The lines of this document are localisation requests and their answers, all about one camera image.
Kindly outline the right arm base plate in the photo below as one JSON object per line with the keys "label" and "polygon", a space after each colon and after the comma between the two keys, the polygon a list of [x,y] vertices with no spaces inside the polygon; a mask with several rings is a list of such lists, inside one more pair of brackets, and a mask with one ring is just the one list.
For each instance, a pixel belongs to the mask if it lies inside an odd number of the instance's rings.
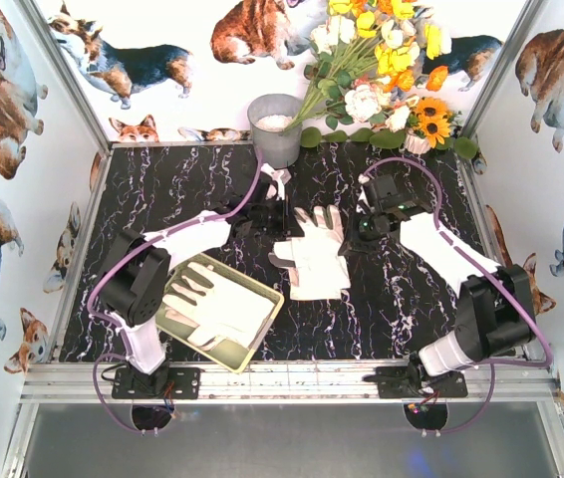
{"label": "right arm base plate", "polygon": [[465,398],[468,396],[464,376],[460,371],[429,375],[416,353],[402,365],[378,366],[363,382],[377,386],[380,398]]}

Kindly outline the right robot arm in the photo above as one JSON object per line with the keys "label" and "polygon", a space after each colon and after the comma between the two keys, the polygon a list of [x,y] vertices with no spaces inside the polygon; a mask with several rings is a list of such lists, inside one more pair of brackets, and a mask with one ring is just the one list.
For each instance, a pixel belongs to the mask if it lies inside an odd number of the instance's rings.
{"label": "right robot arm", "polygon": [[397,190],[386,174],[359,176],[360,195],[340,253],[371,253],[390,237],[424,260],[456,295],[454,326],[421,348],[416,359],[429,376],[476,365],[535,339],[529,276],[502,266],[462,242],[433,208]]}

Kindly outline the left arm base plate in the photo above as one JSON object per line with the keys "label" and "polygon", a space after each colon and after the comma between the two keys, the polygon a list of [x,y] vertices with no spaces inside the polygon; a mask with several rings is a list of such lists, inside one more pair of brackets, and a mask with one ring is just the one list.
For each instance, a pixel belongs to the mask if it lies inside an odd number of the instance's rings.
{"label": "left arm base plate", "polygon": [[114,399],[197,399],[200,369],[163,363],[153,373],[140,372],[130,364],[116,371],[112,385]]}

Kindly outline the yellow-green storage basket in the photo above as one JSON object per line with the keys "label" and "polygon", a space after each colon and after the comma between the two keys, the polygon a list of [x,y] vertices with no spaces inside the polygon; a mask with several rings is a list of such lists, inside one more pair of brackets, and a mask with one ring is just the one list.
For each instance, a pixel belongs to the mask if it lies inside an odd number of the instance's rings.
{"label": "yellow-green storage basket", "polygon": [[242,373],[283,304],[278,291],[198,254],[170,271],[155,321],[194,352]]}

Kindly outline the white green work glove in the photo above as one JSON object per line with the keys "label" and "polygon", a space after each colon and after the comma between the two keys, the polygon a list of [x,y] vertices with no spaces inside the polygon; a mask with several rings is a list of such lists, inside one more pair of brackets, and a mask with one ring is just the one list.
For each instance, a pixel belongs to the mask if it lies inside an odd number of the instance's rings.
{"label": "white green work glove", "polygon": [[190,345],[193,345],[202,351],[212,351],[225,340],[224,336],[216,334],[209,327],[201,326],[194,320],[174,309],[167,308],[165,316],[174,322],[193,328],[193,331],[189,334],[186,340]]}

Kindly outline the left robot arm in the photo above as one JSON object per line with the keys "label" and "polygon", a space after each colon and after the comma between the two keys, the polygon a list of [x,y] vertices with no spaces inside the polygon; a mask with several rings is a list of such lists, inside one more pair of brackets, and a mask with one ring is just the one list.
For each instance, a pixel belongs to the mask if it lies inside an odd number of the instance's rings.
{"label": "left robot arm", "polygon": [[265,178],[252,183],[245,195],[175,226],[144,234],[125,229],[102,265],[89,313],[114,324],[125,344],[125,360],[152,374],[165,361],[155,316],[169,273],[231,238],[251,233],[282,237],[294,226],[285,181]]}

